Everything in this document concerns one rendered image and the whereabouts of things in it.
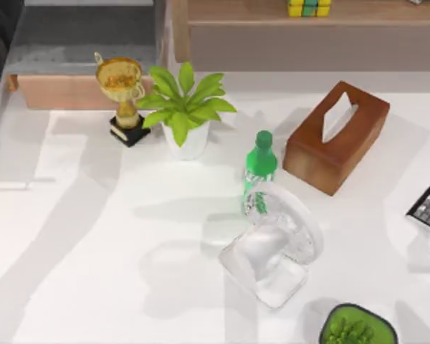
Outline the green bottle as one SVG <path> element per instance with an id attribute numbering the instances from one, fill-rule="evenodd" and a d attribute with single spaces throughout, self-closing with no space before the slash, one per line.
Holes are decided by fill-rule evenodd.
<path id="1" fill-rule="evenodd" d="M 247 154 L 243 175 L 244 192 L 242 212 L 248 216 L 253 210 L 266 214 L 267 207 L 262 192 L 249 194 L 249 190 L 258 183 L 272 181 L 275 177 L 278 161 L 272 150 L 273 134 L 268 130 L 257 133 L 255 147 Z"/>

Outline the pale wooden drawer front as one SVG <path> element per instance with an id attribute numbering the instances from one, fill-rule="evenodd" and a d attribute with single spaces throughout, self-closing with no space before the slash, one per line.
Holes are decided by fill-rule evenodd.
<path id="1" fill-rule="evenodd" d="M 8 91 L 20 90 L 33 110 L 114 110 L 94 75 L 7 75 Z"/>

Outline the wooden open shelf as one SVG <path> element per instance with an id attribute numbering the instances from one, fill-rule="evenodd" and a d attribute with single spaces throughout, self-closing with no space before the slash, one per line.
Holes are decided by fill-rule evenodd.
<path id="1" fill-rule="evenodd" d="M 195 70 L 430 72 L 430 0 L 168 0 L 174 54 Z"/>

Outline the white desk fan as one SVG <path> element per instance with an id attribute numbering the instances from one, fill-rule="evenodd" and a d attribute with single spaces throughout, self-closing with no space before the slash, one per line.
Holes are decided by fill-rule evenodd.
<path id="1" fill-rule="evenodd" d="M 305 284 L 309 265 L 323 251 L 323 231 L 301 200 L 271 181 L 248 190 L 245 208 L 250 227 L 219 261 L 243 290 L 279 309 Z"/>

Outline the green plant in black pot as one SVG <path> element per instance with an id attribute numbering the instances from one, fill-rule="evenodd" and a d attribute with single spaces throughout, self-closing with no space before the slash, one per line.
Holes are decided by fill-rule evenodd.
<path id="1" fill-rule="evenodd" d="M 320 331 L 318 344 L 399 344 L 389 321 L 353 303 L 335 306 Z"/>

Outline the brown wooden tissue box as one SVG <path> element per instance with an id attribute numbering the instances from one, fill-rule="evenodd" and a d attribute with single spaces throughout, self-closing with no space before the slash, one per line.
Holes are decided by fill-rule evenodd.
<path id="1" fill-rule="evenodd" d="M 324 115 L 343 95 L 358 109 L 332 140 L 323 143 Z M 338 82 L 287 139 L 282 168 L 334 195 L 380 135 L 389 110 L 385 100 Z"/>

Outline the green plant in white pot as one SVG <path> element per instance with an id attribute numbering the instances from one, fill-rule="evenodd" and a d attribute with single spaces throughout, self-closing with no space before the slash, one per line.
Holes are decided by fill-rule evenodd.
<path id="1" fill-rule="evenodd" d="M 197 82 L 193 66 L 184 62 L 177 77 L 159 66 L 151 67 L 149 74 L 153 91 L 136 102 L 138 108 L 149 111 L 143 127 L 160 124 L 176 158 L 184 161 L 198 158 L 208 143 L 210 123 L 220 121 L 220 113 L 237 112 L 223 98 L 224 73 L 211 73 Z"/>

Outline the pulled-out drawer with grey inside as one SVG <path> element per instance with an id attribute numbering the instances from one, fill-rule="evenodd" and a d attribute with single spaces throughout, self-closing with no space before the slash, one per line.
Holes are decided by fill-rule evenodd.
<path id="1" fill-rule="evenodd" d="M 94 75 L 94 53 L 143 70 L 165 57 L 166 0 L 24 0 L 7 75 Z"/>

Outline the gold trophy on black base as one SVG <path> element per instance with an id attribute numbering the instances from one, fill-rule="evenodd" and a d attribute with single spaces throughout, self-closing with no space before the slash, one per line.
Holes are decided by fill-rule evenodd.
<path id="1" fill-rule="evenodd" d="M 142 84 L 142 67 L 134 59 L 113 57 L 103 59 L 94 53 L 97 69 L 95 78 L 103 94 L 118 104 L 115 116 L 110 119 L 110 133 L 127 147 L 132 147 L 151 130 L 143 126 L 135 101 L 146 94 Z"/>

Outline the yellow and green cube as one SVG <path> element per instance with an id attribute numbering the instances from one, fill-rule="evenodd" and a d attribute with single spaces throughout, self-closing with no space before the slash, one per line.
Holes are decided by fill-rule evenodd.
<path id="1" fill-rule="evenodd" d="M 332 0 L 286 0 L 290 17 L 327 17 Z"/>

